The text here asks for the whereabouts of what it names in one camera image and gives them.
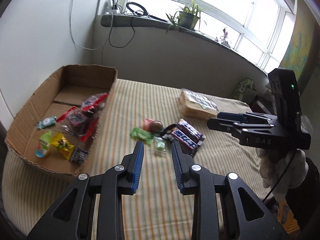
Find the right hand in white glove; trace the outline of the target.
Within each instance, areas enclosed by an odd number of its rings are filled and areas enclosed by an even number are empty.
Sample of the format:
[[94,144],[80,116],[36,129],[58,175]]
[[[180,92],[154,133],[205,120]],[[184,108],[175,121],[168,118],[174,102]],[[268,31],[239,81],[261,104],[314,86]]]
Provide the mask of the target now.
[[289,189],[297,188],[306,178],[309,166],[303,150],[289,152],[279,161],[272,160],[278,152],[265,149],[256,149],[260,158],[260,175],[264,188],[271,188],[277,202],[285,199]]

